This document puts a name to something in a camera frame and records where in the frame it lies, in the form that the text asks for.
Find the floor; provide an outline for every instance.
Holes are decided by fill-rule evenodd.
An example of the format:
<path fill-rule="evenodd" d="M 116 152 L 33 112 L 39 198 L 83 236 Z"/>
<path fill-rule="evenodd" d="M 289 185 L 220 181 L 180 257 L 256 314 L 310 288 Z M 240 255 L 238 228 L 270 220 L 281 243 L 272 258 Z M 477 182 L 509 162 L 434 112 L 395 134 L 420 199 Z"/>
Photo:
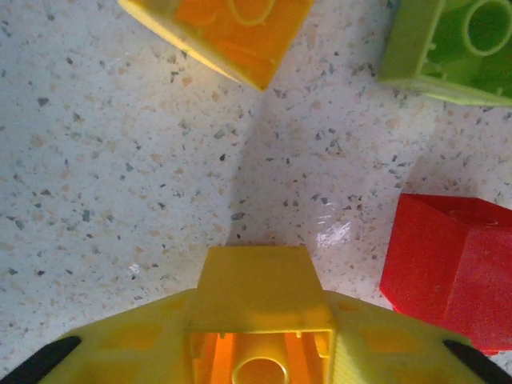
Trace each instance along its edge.
<path fill-rule="evenodd" d="M 306 244 L 326 289 L 389 307 L 402 191 L 512 208 L 512 110 L 376 82 L 397 6 L 317 0 L 259 93 L 112 1 L 3 2 L 0 373 L 195 286 L 208 246 Z"/>

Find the yellow toy block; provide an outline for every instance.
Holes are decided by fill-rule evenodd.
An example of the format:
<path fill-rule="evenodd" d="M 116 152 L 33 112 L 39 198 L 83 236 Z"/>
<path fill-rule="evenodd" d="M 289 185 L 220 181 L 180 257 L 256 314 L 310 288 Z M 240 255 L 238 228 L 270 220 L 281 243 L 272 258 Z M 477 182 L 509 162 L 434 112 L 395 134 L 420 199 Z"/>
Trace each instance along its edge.
<path fill-rule="evenodd" d="M 210 249 L 197 289 L 72 330 L 2 384 L 507 380 L 463 336 L 322 290 L 306 248 L 240 246 Z"/>
<path fill-rule="evenodd" d="M 150 30 L 210 68 L 268 87 L 313 0 L 118 0 Z"/>

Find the green block stud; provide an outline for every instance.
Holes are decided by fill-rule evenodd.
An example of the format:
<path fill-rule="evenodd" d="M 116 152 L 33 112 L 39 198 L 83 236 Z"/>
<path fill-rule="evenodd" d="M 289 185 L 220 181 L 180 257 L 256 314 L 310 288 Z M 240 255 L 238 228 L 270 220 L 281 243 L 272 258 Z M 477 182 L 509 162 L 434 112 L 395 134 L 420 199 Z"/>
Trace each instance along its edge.
<path fill-rule="evenodd" d="M 402 0 L 379 81 L 457 104 L 512 106 L 512 0 Z"/>

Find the red toy block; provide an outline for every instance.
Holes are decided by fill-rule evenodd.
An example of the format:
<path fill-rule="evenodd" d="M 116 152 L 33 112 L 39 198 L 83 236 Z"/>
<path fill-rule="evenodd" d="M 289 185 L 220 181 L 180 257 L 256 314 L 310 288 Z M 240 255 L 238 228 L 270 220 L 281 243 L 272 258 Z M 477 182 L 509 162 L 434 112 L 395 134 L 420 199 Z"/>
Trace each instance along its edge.
<path fill-rule="evenodd" d="M 512 210 L 478 198 L 403 194 L 381 292 L 398 312 L 512 350 Z"/>

